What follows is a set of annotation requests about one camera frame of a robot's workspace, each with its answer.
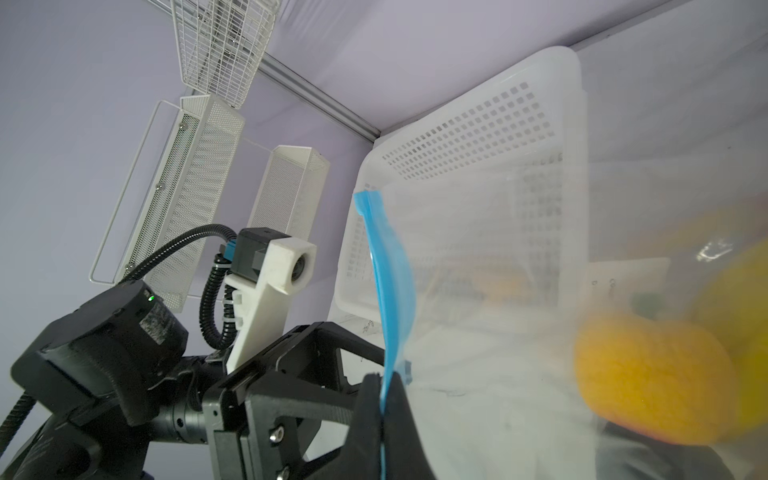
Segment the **bolt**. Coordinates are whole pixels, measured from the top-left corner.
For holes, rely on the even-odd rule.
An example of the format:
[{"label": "bolt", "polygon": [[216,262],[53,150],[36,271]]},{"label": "bolt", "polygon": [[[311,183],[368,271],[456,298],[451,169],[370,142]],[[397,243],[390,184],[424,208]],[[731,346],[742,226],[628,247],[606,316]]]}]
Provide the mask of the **bolt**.
[{"label": "bolt", "polygon": [[289,476],[290,468],[288,468],[288,465],[286,465],[286,467],[277,474],[277,480],[288,480]]},{"label": "bolt", "polygon": [[282,425],[278,425],[276,429],[270,432],[270,442],[272,442],[273,445],[277,445],[283,441],[285,434],[285,428]]}]

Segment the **white wire rack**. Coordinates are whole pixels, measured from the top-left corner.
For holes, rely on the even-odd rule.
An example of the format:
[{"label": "white wire rack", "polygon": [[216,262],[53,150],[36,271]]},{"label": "white wire rack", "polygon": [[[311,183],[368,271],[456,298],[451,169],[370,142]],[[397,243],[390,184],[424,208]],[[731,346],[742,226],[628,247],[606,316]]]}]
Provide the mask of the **white wire rack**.
[{"label": "white wire rack", "polygon": [[[144,199],[114,281],[108,284],[119,282],[127,271],[169,240],[213,221],[245,121],[212,94],[182,97],[180,108],[175,108],[178,114],[152,187]],[[156,113],[157,108],[99,246],[91,268],[91,281],[104,283],[95,280],[94,272]],[[179,250],[144,278],[172,312],[178,313],[184,308],[203,245],[198,241]]]},{"label": "white wire rack", "polygon": [[280,0],[171,0],[181,80],[240,108]]}]

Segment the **ziploc bag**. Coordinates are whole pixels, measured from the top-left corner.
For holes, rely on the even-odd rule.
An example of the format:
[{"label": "ziploc bag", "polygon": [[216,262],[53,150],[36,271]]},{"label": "ziploc bag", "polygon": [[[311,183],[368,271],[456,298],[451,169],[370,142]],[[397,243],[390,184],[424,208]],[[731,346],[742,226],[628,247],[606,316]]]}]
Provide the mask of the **ziploc bag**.
[{"label": "ziploc bag", "polygon": [[560,172],[544,162],[355,195],[382,397],[399,372],[440,479],[595,477],[598,431],[572,366],[586,219],[582,231],[562,221]]},{"label": "ziploc bag", "polygon": [[[707,405],[727,397],[735,403],[733,419],[707,445],[732,476],[710,478],[761,478],[768,471],[767,178],[764,151],[736,144],[591,166],[588,278],[614,282],[611,295],[608,286],[590,292],[588,306],[692,324],[691,331],[705,329],[730,359],[733,383],[715,386]],[[683,339],[664,342],[680,348]],[[711,367],[689,377],[711,380]],[[667,411],[681,417],[675,408]],[[699,417],[703,423],[704,413]],[[702,449],[681,451],[692,457],[689,468],[702,463]],[[598,458],[620,456],[616,445],[598,449]]]}]

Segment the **plastic bag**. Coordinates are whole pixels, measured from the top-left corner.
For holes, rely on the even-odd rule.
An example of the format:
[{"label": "plastic bag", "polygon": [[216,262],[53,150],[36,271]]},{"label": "plastic bag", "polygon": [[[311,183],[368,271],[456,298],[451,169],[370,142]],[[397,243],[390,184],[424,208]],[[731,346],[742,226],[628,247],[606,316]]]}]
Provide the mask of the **plastic bag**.
[{"label": "plastic bag", "polygon": [[594,477],[597,430],[570,354],[586,223],[582,238],[563,237],[561,198],[541,194],[551,180],[541,172],[462,172],[356,195],[384,385],[393,371],[410,381],[438,478]]},{"label": "plastic bag", "polygon": [[[705,445],[696,436],[685,445],[670,441],[668,425],[645,431],[623,422],[625,412],[598,415],[594,399],[585,402],[574,361],[594,312],[694,323],[692,329],[709,332],[707,341],[725,345],[735,377],[719,387],[737,399],[733,408],[743,411],[746,397],[768,405],[768,383],[745,380],[768,373],[750,364],[768,355],[768,346],[749,354],[749,370],[743,350],[726,345],[740,328],[728,310],[733,299],[759,313],[760,295],[768,298],[763,270],[734,270],[744,255],[758,266],[763,257],[768,262],[768,247],[761,247],[768,235],[766,165],[758,155],[741,157],[739,166],[705,155],[592,166],[591,218],[579,219],[589,224],[588,255],[573,218],[551,230],[531,222],[541,218],[531,217],[531,205],[534,213],[558,205],[535,188],[526,168],[394,183],[356,195],[379,290],[385,384],[392,371],[410,381],[409,401],[438,478],[757,475],[768,428],[755,417],[765,413],[768,420],[768,409],[749,407],[759,411],[746,429],[732,425]],[[719,279],[733,271],[736,287],[718,292]],[[722,321],[706,314],[718,309]],[[750,330],[768,338],[764,332],[762,321]],[[687,342],[661,338],[671,350]],[[643,341],[631,340],[630,347]],[[691,362],[701,367],[695,356]],[[637,372],[626,372],[612,381],[631,384]],[[700,370],[694,375],[711,382]],[[678,388],[649,378],[648,388]],[[679,393],[673,391],[675,399],[685,398]],[[674,408],[658,411],[674,417]],[[706,412],[697,418],[708,421]]]}]

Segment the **lavender wall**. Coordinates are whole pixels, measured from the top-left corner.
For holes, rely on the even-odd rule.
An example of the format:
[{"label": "lavender wall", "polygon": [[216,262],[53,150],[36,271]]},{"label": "lavender wall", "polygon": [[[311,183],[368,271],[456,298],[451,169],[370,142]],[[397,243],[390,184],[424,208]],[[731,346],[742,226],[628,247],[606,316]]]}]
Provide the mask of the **lavender wall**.
[{"label": "lavender wall", "polygon": [[[128,165],[155,102],[176,101],[185,87],[170,16],[141,0],[0,2],[0,65],[4,417],[21,393],[8,374],[12,362],[45,325],[101,291],[88,270]],[[295,323],[324,319],[349,195],[370,143],[266,79],[254,82],[242,112],[248,137],[267,147],[312,145],[331,162],[318,211],[327,220],[310,238],[321,256],[315,283],[291,313]],[[221,220],[244,226],[265,166],[263,155],[238,156]],[[191,300],[180,316],[190,330],[189,353],[209,351],[196,309]],[[47,416],[35,407],[0,468]],[[146,469],[156,478],[212,476],[201,446],[152,445]]]},{"label": "lavender wall", "polygon": [[666,0],[283,0],[269,53],[379,129]]}]

